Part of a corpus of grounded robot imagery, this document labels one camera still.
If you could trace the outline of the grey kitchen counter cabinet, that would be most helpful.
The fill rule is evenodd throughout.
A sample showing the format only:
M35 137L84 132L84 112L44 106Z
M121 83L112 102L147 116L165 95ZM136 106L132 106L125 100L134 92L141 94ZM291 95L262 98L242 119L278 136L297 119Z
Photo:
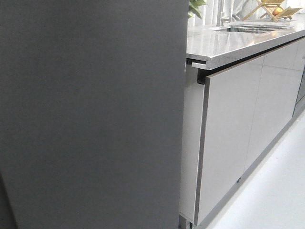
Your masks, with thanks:
M305 17L188 29L179 228L206 225L304 104Z

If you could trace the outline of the wooden dish rack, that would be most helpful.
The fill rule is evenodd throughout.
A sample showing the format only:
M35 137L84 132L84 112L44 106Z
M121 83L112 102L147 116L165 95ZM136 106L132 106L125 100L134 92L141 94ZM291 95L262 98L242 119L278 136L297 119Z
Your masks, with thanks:
M295 14L305 9L303 5L283 6L285 2L285 0L255 0L256 6L242 18L242 21L250 19L267 19L271 22L292 20Z

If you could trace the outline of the dark grey fridge door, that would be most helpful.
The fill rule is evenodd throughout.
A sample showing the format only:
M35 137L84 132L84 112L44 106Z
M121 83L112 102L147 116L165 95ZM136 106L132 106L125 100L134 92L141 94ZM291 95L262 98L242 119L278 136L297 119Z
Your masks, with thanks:
M0 173L18 228L178 228L187 12L1 1Z

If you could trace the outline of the chrome sink faucet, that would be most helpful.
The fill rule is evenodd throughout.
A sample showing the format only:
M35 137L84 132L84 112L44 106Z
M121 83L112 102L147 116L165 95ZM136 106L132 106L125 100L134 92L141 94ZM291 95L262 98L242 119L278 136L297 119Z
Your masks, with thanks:
M227 23L231 22L230 16L224 15L224 5L225 5L225 0L218 1L218 9L217 9L217 17L216 17L216 26L218 27L222 27L225 22Z

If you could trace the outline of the orange red fruit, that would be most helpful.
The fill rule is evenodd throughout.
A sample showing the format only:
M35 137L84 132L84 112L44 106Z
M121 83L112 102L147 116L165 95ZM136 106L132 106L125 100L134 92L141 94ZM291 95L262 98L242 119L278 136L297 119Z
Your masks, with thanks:
M283 9L282 8L275 8L272 12L272 14L274 16L277 16L278 14L280 14L281 12L283 12Z

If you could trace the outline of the green plant leaves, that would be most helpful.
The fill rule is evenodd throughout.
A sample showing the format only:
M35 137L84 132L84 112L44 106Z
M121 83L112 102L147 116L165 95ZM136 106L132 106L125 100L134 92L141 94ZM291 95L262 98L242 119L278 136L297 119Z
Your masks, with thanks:
M202 13L200 7L206 5L205 0L189 0L188 5L188 18L192 18L194 15L199 19L202 19Z

